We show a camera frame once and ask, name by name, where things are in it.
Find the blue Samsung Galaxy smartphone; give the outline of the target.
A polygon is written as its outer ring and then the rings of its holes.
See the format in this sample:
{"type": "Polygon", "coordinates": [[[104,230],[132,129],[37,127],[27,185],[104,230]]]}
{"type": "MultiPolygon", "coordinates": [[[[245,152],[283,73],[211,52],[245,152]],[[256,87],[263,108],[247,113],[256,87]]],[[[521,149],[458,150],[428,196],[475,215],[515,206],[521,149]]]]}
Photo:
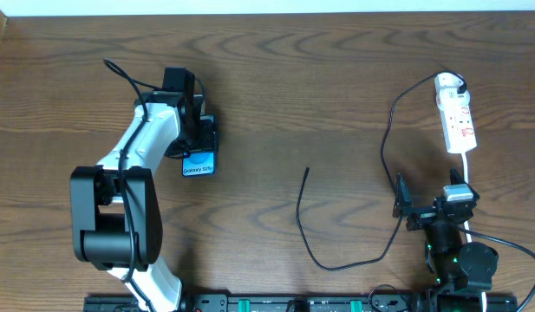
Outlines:
{"type": "Polygon", "coordinates": [[[199,126],[199,143],[190,151],[190,156],[182,161],[182,175],[185,178],[213,175],[216,171],[219,150],[216,120],[212,115],[203,115],[199,126]]]}

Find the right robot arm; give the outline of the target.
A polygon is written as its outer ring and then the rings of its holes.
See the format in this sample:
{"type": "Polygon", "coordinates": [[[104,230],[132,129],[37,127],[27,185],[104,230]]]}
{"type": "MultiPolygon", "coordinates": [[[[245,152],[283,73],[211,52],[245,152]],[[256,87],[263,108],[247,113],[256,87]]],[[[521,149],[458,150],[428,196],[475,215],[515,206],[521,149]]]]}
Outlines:
{"type": "Polygon", "coordinates": [[[408,231],[423,231],[425,260],[437,284],[413,295],[412,311],[477,311],[475,300],[492,289],[498,266],[498,252],[479,242],[465,243],[461,226],[473,217],[480,195],[450,170],[450,184],[425,207],[415,207],[406,180],[398,174],[393,216],[407,220],[408,231]]]}

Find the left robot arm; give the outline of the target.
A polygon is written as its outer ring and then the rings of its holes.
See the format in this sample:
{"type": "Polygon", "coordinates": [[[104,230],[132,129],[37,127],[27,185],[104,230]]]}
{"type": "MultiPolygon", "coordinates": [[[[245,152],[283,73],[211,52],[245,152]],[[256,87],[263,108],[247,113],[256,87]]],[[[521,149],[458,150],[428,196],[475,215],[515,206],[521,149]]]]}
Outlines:
{"type": "Polygon", "coordinates": [[[160,254],[163,226],[154,175],[164,158],[182,159],[185,176],[215,171],[218,134],[206,98],[192,91],[152,91],[115,147],[70,176],[73,249],[119,279],[142,311],[176,311],[182,282],[160,254]]]}

